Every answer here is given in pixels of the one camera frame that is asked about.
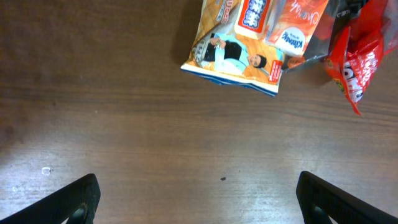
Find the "wood grain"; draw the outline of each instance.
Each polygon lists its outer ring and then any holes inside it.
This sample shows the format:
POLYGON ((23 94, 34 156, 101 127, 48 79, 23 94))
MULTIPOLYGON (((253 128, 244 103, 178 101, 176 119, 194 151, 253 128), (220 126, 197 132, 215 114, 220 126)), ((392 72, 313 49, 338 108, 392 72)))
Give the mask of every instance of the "wood grain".
POLYGON ((302 170, 398 216, 397 52, 360 118, 320 65, 276 98, 181 72, 199 0, 0 8, 0 218, 92 172, 96 223, 302 223, 302 170))

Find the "black plastic part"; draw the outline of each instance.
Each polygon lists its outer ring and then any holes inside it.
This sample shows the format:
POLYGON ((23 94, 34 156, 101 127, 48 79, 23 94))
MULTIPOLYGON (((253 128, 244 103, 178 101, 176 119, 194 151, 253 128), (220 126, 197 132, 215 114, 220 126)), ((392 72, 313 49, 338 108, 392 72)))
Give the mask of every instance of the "black plastic part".
POLYGON ((0 221, 0 224, 92 224, 100 202, 97 178, 88 174, 33 205, 0 221))
POLYGON ((296 195, 306 224, 331 224, 329 217, 340 224, 398 223, 392 215, 307 171, 300 174, 296 195))

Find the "plastic wrapper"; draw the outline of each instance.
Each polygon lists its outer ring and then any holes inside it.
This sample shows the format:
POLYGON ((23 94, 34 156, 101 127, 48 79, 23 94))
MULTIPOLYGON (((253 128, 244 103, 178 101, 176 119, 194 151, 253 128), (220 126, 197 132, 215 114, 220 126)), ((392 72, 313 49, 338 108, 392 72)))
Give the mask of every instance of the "plastic wrapper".
POLYGON ((287 55, 302 57, 328 2, 329 0, 276 1, 267 21, 267 43, 287 55))
POLYGON ((336 36, 325 68, 354 112, 361 115, 358 102, 368 89, 383 56, 396 47, 396 27, 391 26, 391 19, 396 16, 397 0, 370 0, 357 12, 352 11, 353 6, 358 7, 355 2, 346 3, 350 19, 336 36))
POLYGON ((243 1, 247 6, 239 13, 240 2, 204 0, 192 51, 181 68, 218 84, 245 86, 275 96, 284 53, 234 29, 238 18, 253 27, 261 25, 267 16, 267 1, 243 1))
POLYGON ((329 0, 304 55, 302 57, 287 55, 282 65, 283 73, 320 62, 328 55, 333 24, 335 23, 335 17, 339 9, 339 2, 339 0, 329 0))

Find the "packaging logo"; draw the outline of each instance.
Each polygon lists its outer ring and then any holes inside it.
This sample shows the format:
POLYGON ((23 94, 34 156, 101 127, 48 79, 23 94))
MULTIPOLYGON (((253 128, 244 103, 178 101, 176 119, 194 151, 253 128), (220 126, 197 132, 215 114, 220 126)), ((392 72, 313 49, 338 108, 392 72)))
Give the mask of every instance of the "packaging logo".
POLYGON ((363 89, 349 62, 344 64, 344 79, 347 81, 349 97, 354 103, 357 103, 363 96, 363 89))
POLYGON ((267 0, 249 0, 248 4, 249 7, 244 14, 243 25, 257 29, 267 0))
POLYGON ((295 39, 295 37, 289 37, 291 35, 292 34, 285 31, 284 34, 282 35, 282 40, 285 40, 287 43, 292 45, 295 49, 298 47, 303 47, 303 41, 297 40, 297 39, 295 39))

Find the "snack bag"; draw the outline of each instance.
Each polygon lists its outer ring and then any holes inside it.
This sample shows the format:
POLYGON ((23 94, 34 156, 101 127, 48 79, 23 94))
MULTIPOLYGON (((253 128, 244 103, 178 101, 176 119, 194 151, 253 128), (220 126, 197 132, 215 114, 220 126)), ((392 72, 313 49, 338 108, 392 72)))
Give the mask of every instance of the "snack bag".
POLYGON ((370 0, 365 4, 359 16, 351 19, 335 38, 336 44, 326 61, 326 71, 359 115, 358 102, 385 54, 382 16, 386 3, 387 0, 370 0))
POLYGON ((287 55, 301 57, 307 49, 327 4, 328 0, 279 1, 275 5, 275 10, 282 11, 274 12, 273 17, 269 19, 267 42, 287 55))
MULTIPOLYGON (((261 20, 265 21, 268 1, 243 1, 248 10, 258 12, 248 14, 247 19, 258 20, 259 25, 261 20)), ((235 32, 237 20, 242 15, 246 18, 243 10, 239 15, 240 3, 238 0, 203 1, 198 33, 189 59, 181 69, 218 84, 245 86, 275 96, 285 56, 264 40, 235 32)))

